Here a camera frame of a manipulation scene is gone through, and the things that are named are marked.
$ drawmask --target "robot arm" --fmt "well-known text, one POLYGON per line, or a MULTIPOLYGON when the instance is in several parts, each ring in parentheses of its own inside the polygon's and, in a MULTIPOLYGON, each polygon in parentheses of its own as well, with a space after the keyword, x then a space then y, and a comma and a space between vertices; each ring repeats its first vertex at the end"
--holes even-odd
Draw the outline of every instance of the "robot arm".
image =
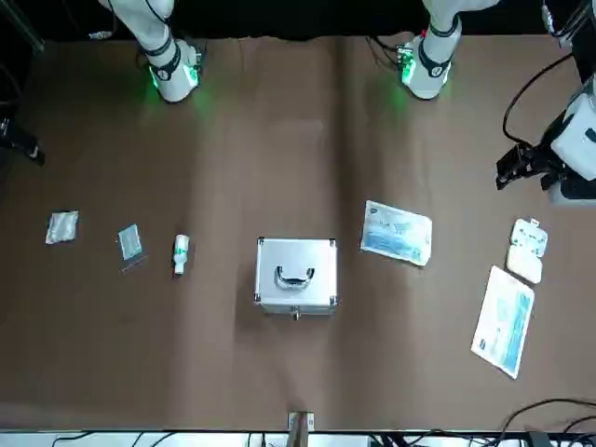
POLYGON ((201 55, 174 39, 166 18, 174 0, 99 0, 134 34, 150 64, 151 75, 166 102, 179 102, 199 84, 201 55))
MULTIPOLYGON (((583 16, 572 20, 594 23, 596 0, 586 6, 579 9, 583 16)), ((565 45, 573 44, 577 31, 570 28, 555 37, 565 45)), ((596 205, 596 74, 574 94, 537 146, 516 144, 497 162, 496 170, 499 190, 514 180, 541 175, 542 189, 552 203, 596 205)))
POLYGON ((425 36, 398 48, 401 82, 423 100, 436 97, 447 82, 451 59, 462 34, 459 13, 492 7, 499 0, 424 0, 430 14, 425 36))

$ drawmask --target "small plastic bag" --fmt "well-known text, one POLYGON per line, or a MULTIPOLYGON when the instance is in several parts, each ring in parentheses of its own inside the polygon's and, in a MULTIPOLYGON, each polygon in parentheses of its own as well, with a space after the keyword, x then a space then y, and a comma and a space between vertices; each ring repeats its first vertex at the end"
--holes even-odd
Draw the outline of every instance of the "small plastic bag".
POLYGON ((78 211, 52 212, 47 226, 46 243, 51 245, 75 239, 76 221, 78 211))
POLYGON ((139 236, 139 227, 133 224, 118 232, 118 244, 122 251, 122 267, 120 271, 125 273, 144 261, 147 257, 142 251, 141 237, 139 236))

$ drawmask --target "brown tablecloth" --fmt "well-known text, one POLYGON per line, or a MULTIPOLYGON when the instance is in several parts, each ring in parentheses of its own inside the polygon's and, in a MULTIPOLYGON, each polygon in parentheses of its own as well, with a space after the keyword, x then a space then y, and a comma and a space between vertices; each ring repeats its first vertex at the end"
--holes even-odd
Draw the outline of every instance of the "brown tablecloth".
MULTIPOLYGON (((283 429, 304 409, 319 429, 497 429, 534 400, 596 397, 596 213, 552 208, 538 180, 494 186, 503 113, 554 41, 463 38, 432 102, 361 37, 209 42, 203 86, 177 105, 134 55, 48 45, 34 63, 20 121, 47 164, 16 158, 0 196, 3 426, 283 429), (367 198, 432 219, 426 268, 359 251, 367 198), (76 241, 45 245, 55 210, 79 210, 76 241), (512 381, 470 343, 489 270, 529 216, 549 248, 512 381), (123 274, 130 224, 148 258, 123 274), (179 232, 195 251, 174 280, 179 232), (259 236, 337 238, 335 316, 252 306, 259 236)), ((537 139, 578 84, 572 62, 548 74, 512 130, 537 139)))

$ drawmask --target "white plastic item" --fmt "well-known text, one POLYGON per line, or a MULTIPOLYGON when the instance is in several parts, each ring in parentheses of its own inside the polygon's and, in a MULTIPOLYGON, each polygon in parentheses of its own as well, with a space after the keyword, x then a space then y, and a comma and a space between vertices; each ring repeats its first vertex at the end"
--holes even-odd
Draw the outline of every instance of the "white plastic item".
POLYGON ((584 92, 574 99, 565 111, 564 122, 567 124, 550 145, 569 168, 587 181, 596 179, 596 143, 592 129, 596 110, 593 100, 593 96, 584 92))
POLYGON ((542 280, 542 261, 531 252, 512 245, 507 255, 507 269, 533 284, 542 280))
POLYGON ((46 243, 50 245, 73 240, 76 237, 77 220, 78 211, 52 212, 47 226, 46 243))
POLYGON ((178 235, 174 242, 174 273, 181 275, 184 273, 184 265, 188 260, 188 244, 190 237, 187 235, 178 235))
POLYGON ((539 227, 540 222, 532 219, 530 222, 518 219, 511 232, 511 245, 515 245, 541 258, 547 250, 549 235, 539 227))
POLYGON ((511 246, 507 255, 507 269, 533 284, 542 280, 542 261, 549 235, 539 227, 540 222, 518 219, 511 232, 511 246))

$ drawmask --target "small white bottle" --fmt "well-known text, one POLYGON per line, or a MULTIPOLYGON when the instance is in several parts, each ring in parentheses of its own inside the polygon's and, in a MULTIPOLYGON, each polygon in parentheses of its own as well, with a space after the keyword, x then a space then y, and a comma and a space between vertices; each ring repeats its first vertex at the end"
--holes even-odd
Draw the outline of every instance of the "small white bottle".
POLYGON ((184 273, 184 264, 188 260, 188 243, 190 237, 187 235, 176 236, 174 242, 174 273, 181 275, 184 273))

